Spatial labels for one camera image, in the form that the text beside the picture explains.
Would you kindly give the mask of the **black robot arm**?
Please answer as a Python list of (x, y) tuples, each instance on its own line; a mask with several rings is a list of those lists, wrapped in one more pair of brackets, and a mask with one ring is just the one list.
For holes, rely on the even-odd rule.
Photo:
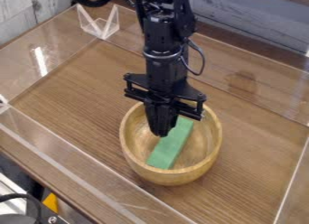
[(195, 17), (190, 0), (128, 0), (135, 8), (143, 33), (143, 74), (128, 73), (124, 95), (140, 101), (154, 135), (166, 136), (178, 117), (202, 118), (206, 95), (188, 81), (188, 49)]

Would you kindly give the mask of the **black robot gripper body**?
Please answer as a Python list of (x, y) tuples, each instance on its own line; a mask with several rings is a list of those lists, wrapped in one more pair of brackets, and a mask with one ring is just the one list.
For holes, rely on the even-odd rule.
[(143, 53), (146, 72), (127, 73), (123, 77), (127, 83), (124, 95), (140, 101), (158, 105), (171, 105), (179, 116), (200, 120), (206, 95), (195, 89), (188, 81), (187, 52)]

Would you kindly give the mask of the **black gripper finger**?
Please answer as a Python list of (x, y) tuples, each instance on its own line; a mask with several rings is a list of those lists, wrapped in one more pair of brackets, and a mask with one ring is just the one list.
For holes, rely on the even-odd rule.
[(148, 121), (151, 132), (156, 136), (167, 135), (167, 106), (154, 104), (150, 101), (144, 102), (144, 112)]
[(166, 134), (168, 134), (170, 130), (175, 127), (178, 121), (179, 112), (171, 106), (167, 105), (167, 126), (166, 126)]

